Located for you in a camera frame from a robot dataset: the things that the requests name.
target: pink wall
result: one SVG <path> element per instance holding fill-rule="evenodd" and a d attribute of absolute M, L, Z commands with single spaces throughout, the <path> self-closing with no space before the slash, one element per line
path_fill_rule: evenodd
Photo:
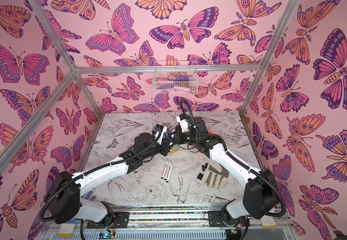
<path fill-rule="evenodd" d="M 335 1 L 326 2 L 335 6 Z M 301 11 L 312 12 L 311 7 L 316 9 L 319 3 L 302 0 L 300 4 Z M 300 239 L 309 240 L 334 239 L 335 229 L 347 234 L 347 68 L 340 70 L 347 66 L 347 4 L 341 1 L 331 12 L 322 11 L 320 21 L 308 19 L 304 26 L 294 13 L 284 37 L 284 53 L 274 58 L 281 72 L 269 82 L 262 79 L 256 96 L 259 112 L 248 109 L 246 114 L 261 162 L 274 171 Z M 298 29 L 309 31 L 301 36 L 306 41 L 296 40 Z M 291 47 L 295 52 L 291 54 L 287 43 L 300 41 L 301 45 Z M 338 71 L 340 80 L 324 83 Z M 291 104 L 285 101 L 288 97 Z"/>
<path fill-rule="evenodd" d="M 27 116 L 35 110 L 31 105 L 31 100 L 36 102 L 36 108 L 38 108 L 44 99 L 54 91 L 58 84 L 57 76 L 61 75 L 61 71 L 65 75 L 67 74 L 62 60 L 56 61 L 54 51 L 42 50 L 44 35 L 35 14 L 25 6 L 23 1 L 15 1 L 16 7 L 1 7 L 5 4 L 13 3 L 0 1 L 0 10 L 5 9 L 9 13 L 18 13 L 18 19 L 24 24 L 19 26 L 12 23 L 11 18 L 4 16 L 3 19 L 7 20 L 10 25 L 12 24 L 11 34 L 6 32 L 0 24 L 0 152 L 10 141 L 12 135 L 25 123 L 18 111 L 26 120 Z M 17 29 L 18 34 L 15 34 L 13 28 Z M 21 62 L 16 60 L 17 55 L 21 55 Z M 17 63 L 24 67 L 22 76 L 19 67 L 16 67 Z M 31 83 L 26 81 L 27 76 L 29 78 L 32 73 L 36 73 L 35 77 L 39 74 L 39 78 L 37 78 L 39 82 L 36 81 L 37 79 Z M 52 158 L 53 155 L 57 155 L 59 147 L 67 147 L 69 151 L 67 144 L 71 146 L 79 136 L 83 136 L 84 141 L 82 146 L 75 148 L 81 149 L 81 154 L 85 152 L 87 146 L 85 126 L 90 132 L 94 130 L 95 123 L 89 124 L 87 116 L 84 114 L 84 109 L 90 108 L 89 103 L 82 93 L 78 95 L 79 109 L 75 106 L 72 96 L 68 97 L 67 93 L 52 107 L 50 115 L 43 119 L 34 134 L 29 137 L 26 146 L 22 149 L 25 151 L 14 158 L 16 164 L 9 163 L 2 172 L 0 176 L 0 239 L 33 239 L 41 229 L 39 223 L 32 225 L 32 222 L 40 210 L 42 198 L 46 193 L 47 181 L 53 179 L 52 175 L 55 176 L 58 171 L 61 172 L 65 169 L 70 171 L 79 165 L 80 160 L 76 158 L 76 161 L 70 163 L 65 161 L 67 166 L 65 168 L 60 156 L 58 156 L 59 162 L 56 157 Z M 66 108 L 69 113 L 74 110 L 76 117 L 79 115 L 77 112 L 81 111 L 76 132 L 68 132 L 68 135 L 65 135 L 64 128 L 60 126 L 56 108 L 61 109 L 64 113 Z M 19 190 L 21 186 L 27 187 L 26 193 Z"/>

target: purple butterfly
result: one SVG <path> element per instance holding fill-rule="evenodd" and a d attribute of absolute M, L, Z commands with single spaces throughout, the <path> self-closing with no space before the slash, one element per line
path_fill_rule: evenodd
<path fill-rule="evenodd" d="M 118 93 L 112 93 L 111 95 L 116 97 L 116 98 L 124 98 L 124 99 L 130 99 L 132 100 L 139 100 L 140 95 L 144 95 L 145 93 L 140 90 L 142 87 L 139 84 L 135 83 L 135 80 L 131 77 L 127 78 L 127 86 L 124 83 L 121 83 L 124 88 L 116 88 L 119 91 L 125 91 L 125 92 L 118 92 Z"/>
<path fill-rule="evenodd" d="M 48 192 L 51 189 L 52 183 L 54 182 L 54 180 L 56 179 L 58 175 L 59 175 L 59 170 L 57 169 L 57 167 L 52 167 L 49 170 L 48 177 L 47 177 L 46 192 Z M 40 215 L 40 211 L 37 213 L 35 219 L 33 220 L 31 228 L 29 229 L 28 240 L 35 239 L 35 237 L 41 232 L 44 222 L 39 221 L 39 215 Z M 47 210 L 45 213 L 45 217 L 48 217 L 49 215 L 50 215 L 50 212 L 49 210 Z"/>
<path fill-rule="evenodd" d="M 253 141 L 255 142 L 256 147 L 261 147 L 261 155 L 264 156 L 267 160 L 279 155 L 277 147 L 270 141 L 264 140 L 264 134 L 261 133 L 259 126 L 256 122 L 252 124 L 252 131 L 255 136 L 253 136 Z"/>
<path fill-rule="evenodd" d="M 305 194 L 305 196 L 302 196 L 305 201 L 299 200 L 299 204 L 304 211 L 308 211 L 308 219 L 313 225 L 315 225 L 315 227 L 319 229 L 321 236 L 325 240 L 332 240 L 327 225 L 325 224 L 323 218 L 321 218 L 319 212 L 323 214 L 324 219 L 333 229 L 336 229 L 336 227 L 332 224 L 326 214 L 338 214 L 333 208 L 320 207 L 319 204 L 325 205 L 334 202 L 339 197 L 339 193 L 334 189 L 320 189 L 315 185 L 311 185 L 310 189 L 308 189 L 307 186 L 300 186 L 300 190 L 303 194 Z"/>
<path fill-rule="evenodd" d="M 180 108 L 180 101 L 183 97 L 173 97 L 173 101 L 175 102 L 175 104 L 178 106 L 177 109 L 181 110 Z M 190 99 L 187 98 L 183 98 L 185 100 L 187 100 L 187 102 L 190 104 L 191 110 L 192 111 L 212 111 L 215 110 L 216 108 L 219 107 L 219 104 L 216 103 L 200 103 L 200 102 L 196 102 L 193 103 Z M 187 105 L 183 104 L 183 108 L 185 111 L 189 111 Z"/>
<path fill-rule="evenodd" d="M 203 38 L 209 37 L 211 31 L 204 28 L 213 27 L 218 15 L 219 9 L 217 7 L 207 8 L 191 18 L 188 25 L 185 25 L 186 20 L 184 20 L 180 23 L 180 27 L 172 25 L 158 26 L 150 31 L 150 35 L 163 44 L 171 39 L 167 44 L 169 49 L 184 48 L 184 38 L 189 41 L 190 35 L 197 43 L 200 43 Z"/>
<path fill-rule="evenodd" d="M 168 103 L 169 99 L 168 93 L 158 93 L 153 102 L 138 104 L 134 106 L 133 109 L 142 112 L 158 113 L 160 112 L 159 108 L 167 109 L 171 107 L 171 105 Z"/>
<path fill-rule="evenodd" d="M 76 162 L 80 159 L 80 150 L 83 148 L 84 135 L 78 137 L 73 146 L 56 147 L 51 151 L 51 157 L 56 159 L 57 162 L 62 162 L 66 170 L 72 164 L 72 159 Z"/>
<path fill-rule="evenodd" d="M 284 202 L 286 203 L 286 207 L 288 209 L 288 213 L 294 217 L 295 216 L 295 205 L 292 200 L 291 193 L 289 192 L 287 186 L 288 182 L 286 182 L 289 179 L 289 176 L 291 175 L 291 169 L 292 169 L 292 163 L 291 163 L 291 157 L 288 155 L 285 155 L 283 159 L 280 159 L 280 162 L 278 165 L 272 165 L 273 174 L 275 177 L 277 177 L 276 183 L 277 188 L 279 189 L 279 192 L 281 196 L 284 199 Z"/>
<path fill-rule="evenodd" d="M 64 127 L 65 135 L 69 132 L 76 134 L 77 127 L 79 126 L 79 118 L 81 116 L 81 110 L 77 111 L 74 115 L 74 109 L 72 109 L 71 114 L 69 114 L 68 109 L 65 109 L 65 113 L 59 108 L 56 108 L 56 114 L 60 118 L 60 126 Z"/>

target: pink butterfly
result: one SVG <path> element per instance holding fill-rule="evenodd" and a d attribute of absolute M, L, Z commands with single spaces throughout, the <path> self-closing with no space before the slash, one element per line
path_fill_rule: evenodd
<path fill-rule="evenodd" d="M 150 31 L 150 35 L 163 44 L 171 39 L 167 44 L 169 49 L 184 48 L 184 38 L 189 41 L 190 35 L 197 43 L 200 43 L 203 38 L 209 37 L 211 31 L 204 28 L 213 27 L 218 15 L 219 9 L 217 7 L 207 8 L 191 18 L 188 25 L 185 25 L 186 20 L 184 20 L 180 23 L 180 27 L 172 25 L 158 26 Z"/>
<path fill-rule="evenodd" d="M 51 21 L 53 27 L 55 28 L 58 36 L 61 38 L 61 41 L 63 42 L 63 45 L 65 47 L 65 49 L 69 52 L 73 52 L 73 53 L 80 53 L 79 50 L 77 50 L 76 48 L 74 48 L 71 45 L 66 44 L 68 42 L 68 40 L 66 38 L 69 39 L 81 39 L 81 36 L 76 35 L 75 33 L 72 33 L 68 30 L 65 29 L 61 29 L 60 24 L 56 21 L 56 19 L 54 18 L 54 16 L 52 15 L 52 13 L 48 10 L 45 10 L 46 14 L 48 16 L 48 19 Z M 40 21 L 37 19 L 37 22 L 39 23 L 41 30 L 43 31 L 43 34 L 45 35 L 43 38 L 43 50 L 47 50 L 49 48 L 49 46 L 52 44 L 52 48 L 54 48 L 54 44 L 51 41 L 51 38 L 48 36 L 47 31 L 44 29 L 43 25 L 41 25 Z M 55 49 L 55 57 L 56 57 L 56 61 L 59 61 L 60 59 L 60 54 L 57 51 L 57 49 Z"/>
<path fill-rule="evenodd" d="M 138 104 L 135 107 L 133 107 L 133 109 L 135 109 L 136 111 L 142 111 L 142 112 L 150 112 L 150 113 L 159 113 L 160 109 L 167 109 L 170 108 L 171 105 L 168 103 L 168 100 L 170 98 L 168 97 L 168 93 L 158 93 L 155 96 L 155 99 L 152 102 L 146 102 L 146 103 L 142 103 L 142 104 Z"/>
<path fill-rule="evenodd" d="M 112 111 L 116 111 L 117 106 L 111 103 L 111 99 L 109 99 L 109 97 L 106 97 L 103 98 L 102 105 L 99 103 L 99 109 L 102 113 L 111 113 Z"/>
<path fill-rule="evenodd" d="M 89 124 L 92 124 L 93 122 L 97 122 L 98 117 L 92 109 L 84 108 L 84 113 L 87 116 L 87 121 Z"/>
<path fill-rule="evenodd" d="M 144 95 L 145 93 L 140 90 L 142 87 L 138 84 L 135 83 L 135 80 L 131 77 L 127 78 L 127 85 L 129 87 L 129 89 L 127 88 L 127 86 L 124 83 L 121 83 L 124 87 L 123 88 L 116 88 L 119 91 L 126 91 L 126 92 L 118 92 L 118 93 L 112 93 L 112 96 L 116 97 L 116 98 L 124 98 L 124 99 L 130 99 L 132 98 L 132 100 L 139 100 L 139 96 L 140 95 Z"/>
<path fill-rule="evenodd" d="M 79 126 L 81 110 L 77 111 L 74 115 L 74 109 L 72 109 L 71 114 L 69 114 L 67 108 L 65 109 L 65 113 L 61 111 L 59 108 L 56 108 L 56 114 L 60 118 L 60 126 L 64 127 L 65 135 L 68 135 L 69 132 L 73 132 L 74 134 L 76 134 L 77 126 Z"/>
<path fill-rule="evenodd" d="M 211 58 L 211 52 L 209 52 L 209 58 L 204 54 L 203 56 L 207 59 L 197 56 L 197 55 L 188 55 L 187 61 L 191 61 L 190 65 L 195 65 L 196 62 L 198 65 L 211 65 L 211 64 L 229 64 L 229 56 L 232 53 L 228 48 L 228 45 L 220 43 L 214 50 Z M 208 72 L 198 72 L 200 77 L 204 77 Z"/>
<path fill-rule="evenodd" d="M 227 101 L 232 100 L 233 102 L 241 103 L 244 101 L 244 96 L 246 96 L 251 82 L 249 78 L 244 78 L 240 84 L 240 90 L 236 89 L 237 93 L 228 93 L 221 96 L 221 99 L 227 99 Z"/>
<path fill-rule="evenodd" d="M 127 67 L 127 66 L 160 66 L 159 63 L 156 62 L 155 58 L 153 57 L 153 51 L 150 47 L 148 41 L 143 42 L 142 46 L 139 50 L 139 58 L 134 59 L 118 59 L 114 60 L 114 63 Z M 140 79 L 140 75 L 143 73 L 136 73 L 137 77 Z"/>
<path fill-rule="evenodd" d="M 99 49 L 102 52 L 110 50 L 117 55 L 122 55 L 125 51 L 125 45 L 123 44 L 124 41 L 132 44 L 139 40 L 135 31 L 131 29 L 133 19 L 130 11 L 130 7 L 124 3 L 120 4 L 112 15 L 111 26 L 113 31 L 109 30 L 109 34 L 101 33 L 92 36 L 85 45 L 91 50 Z"/>
<path fill-rule="evenodd" d="M 5 83 L 17 83 L 20 75 L 24 74 L 27 83 L 40 85 L 40 73 L 44 73 L 48 65 L 48 58 L 44 55 L 33 53 L 24 58 L 15 57 L 0 45 L 0 75 Z"/>

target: black cable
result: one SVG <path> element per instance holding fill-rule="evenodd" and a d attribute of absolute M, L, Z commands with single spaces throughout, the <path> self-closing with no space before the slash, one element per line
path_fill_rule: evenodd
<path fill-rule="evenodd" d="M 81 240 L 85 240 L 84 235 L 83 235 L 83 223 L 84 223 L 84 220 L 82 219 L 81 223 L 80 223 L 80 237 L 81 237 Z"/>

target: orange butterfly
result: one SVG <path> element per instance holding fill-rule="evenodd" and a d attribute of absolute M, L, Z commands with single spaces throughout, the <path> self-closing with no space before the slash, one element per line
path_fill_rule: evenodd
<path fill-rule="evenodd" d="M 19 26 L 24 26 L 30 19 L 28 10 L 18 6 L 0 6 L 0 25 L 15 38 L 21 38 L 24 31 Z"/>
<path fill-rule="evenodd" d="M 236 12 L 236 15 L 239 20 L 233 21 L 231 24 L 239 24 L 237 26 L 232 26 L 230 28 L 227 28 L 226 30 L 223 30 L 215 35 L 215 39 L 220 39 L 224 41 L 231 41 L 235 38 L 238 38 L 238 40 L 245 40 L 248 39 L 251 41 L 251 46 L 255 45 L 256 36 L 255 33 L 247 26 L 253 26 L 256 25 L 257 22 L 252 19 L 247 18 L 259 18 L 264 17 L 272 12 L 274 12 L 278 7 L 280 7 L 281 3 L 275 4 L 273 7 L 269 8 L 266 7 L 266 4 L 263 1 L 259 1 L 256 3 L 256 0 L 236 0 L 238 2 L 238 6 L 240 8 L 240 11 L 246 17 L 246 19 L 243 19 L 243 16 Z"/>
<path fill-rule="evenodd" d="M 230 83 L 230 81 L 232 80 L 232 77 L 233 77 L 234 74 L 235 74 L 235 71 L 228 71 L 228 72 L 224 73 L 223 75 L 221 75 L 215 81 L 214 84 L 212 84 L 212 80 L 213 80 L 213 78 L 212 78 L 212 80 L 208 84 L 208 86 L 199 86 L 198 93 L 195 94 L 195 97 L 197 97 L 197 98 L 204 98 L 208 94 L 208 89 L 215 96 L 217 94 L 215 88 L 220 89 L 220 90 L 229 89 L 231 87 L 231 85 L 232 85 L 232 83 Z"/>
<path fill-rule="evenodd" d="M 17 186 L 17 184 L 15 184 L 15 186 L 9 192 L 7 203 L 0 207 L 0 210 L 2 211 L 2 213 L 0 213 L 0 232 L 3 227 L 3 217 L 6 218 L 6 221 L 10 227 L 17 228 L 17 217 L 13 210 L 25 211 L 30 209 L 36 203 L 37 192 L 35 192 L 35 189 L 38 178 L 39 170 L 35 169 L 32 173 L 29 174 L 26 180 L 24 180 L 23 184 L 20 186 L 15 197 L 13 198 L 10 206 L 8 205 L 9 195 Z"/>
<path fill-rule="evenodd" d="M 270 82 L 272 80 L 272 77 L 275 76 L 276 74 L 280 73 L 281 71 L 281 66 L 279 65 L 274 65 L 275 63 L 271 62 L 269 63 L 269 65 L 267 66 L 266 69 L 266 74 L 264 76 L 267 76 L 267 82 Z"/>
<path fill-rule="evenodd" d="M 287 120 L 289 121 L 288 126 L 291 136 L 288 137 L 286 144 L 283 145 L 283 147 L 287 146 L 291 153 L 295 153 L 295 156 L 299 162 L 301 162 L 303 167 L 306 167 L 309 171 L 314 172 L 314 162 L 312 161 L 312 157 L 309 154 L 308 149 L 302 142 L 304 142 L 305 138 L 312 138 L 305 137 L 305 135 L 308 135 L 318 129 L 323 124 L 325 117 L 321 114 L 312 114 L 305 116 L 301 120 L 294 118 L 291 121 L 288 117 Z"/>
<path fill-rule="evenodd" d="M 272 99 L 273 99 L 273 93 L 274 93 L 275 89 L 273 87 L 273 83 L 271 83 L 269 85 L 267 94 L 263 97 L 263 99 L 261 100 L 261 105 L 262 107 L 267 110 L 267 112 L 263 113 L 261 115 L 262 118 L 267 117 L 266 123 L 264 125 L 264 128 L 266 130 L 266 132 L 270 133 L 272 132 L 277 138 L 281 139 L 282 138 L 282 134 L 281 134 L 281 130 L 279 125 L 277 124 L 277 122 L 275 121 L 275 119 L 272 117 L 272 115 L 275 115 L 271 109 L 271 105 L 272 105 Z"/>
<path fill-rule="evenodd" d="M 52 126 L 48 126 L 39 133 L 36 138 L 36 133 L 34 133 L 32 140 L 26 141 L 11 160 L 13 167 L 8 172 L 11 173 L 15 166 L 20 166 L 22 163 L 26 163 L 29 158 L 32 158 L 33 161 L 42 161 L 43 164 L 46 164 L 43 158 L 46 156 L 47 146 L 53 136 L 52 132 Z M 16 134 L 17 131 L 13 127 L 4 123 L 0 124 L 0 139 L 1 144 L 4 146 L 7 146 Z"/>
<path fill-rule="evenodd" d="M 250 56 L 253 58 L 253 60 L 251 60 L 249 57 L 247 57 L 246 55 L 243 54 L 239 54 L 236 57 L 236 60 L 238 60 L 239 64 L 247 64 L 247 63 L 260 63 L 261 60 L 263 59 L 263 55 L 258 56 L 257 58 L 255 58 L 254 56 Z"/>
<path fill-rule="evenodd" d="M 110 7 L 108 6 L 108 3 L 105 0 L 95 0 L 95 2 L 111 10 Z M 79 16 L 86 20 L 94 19 L 96 14 L 94 4 L 92 3 L 91 0 L 77 0 L 77 1 L 53 0 L 51 3 L 51 7 L 58 11 L 70 12 L 70 13 L 77 13 L 81 10 Z"/>
<path fill-rule="evenodd" d="M 315 7 L 315 10 L 313 7 L 310 7 L 305 12 L 301 11 L 300 4 L 299 9 L 297 10 L 297 21 L 305 29 L 296 30 L 296 34 L 300 36 L 300 38 L 295 38 L 287 43 L 281 53 L 285 53 L 286 50 L 289 50 L 292 55 L 296 53 L 297 60 L 302 63 L 309 64 L 309 48 L 304 36 L 308 41 L 311 41 L 309 33 L 317 28 L 317 26 L 313 26 L 327 16 L 339 4 L 339 2 L 340 0 L 324 1 L 319 3 L 319 5 Z"/>

